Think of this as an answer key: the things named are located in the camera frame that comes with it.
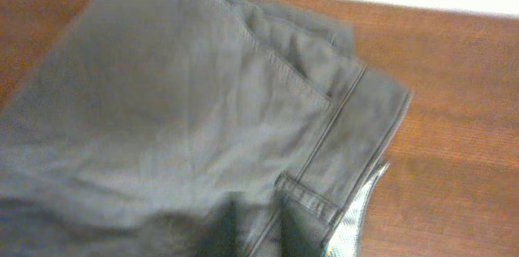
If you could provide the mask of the grey shorts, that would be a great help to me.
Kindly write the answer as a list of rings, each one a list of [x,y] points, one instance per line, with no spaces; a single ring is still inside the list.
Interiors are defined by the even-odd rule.
[[[91,0],[1,112],[1,253],[355,255],[410,99],[302,9]]]

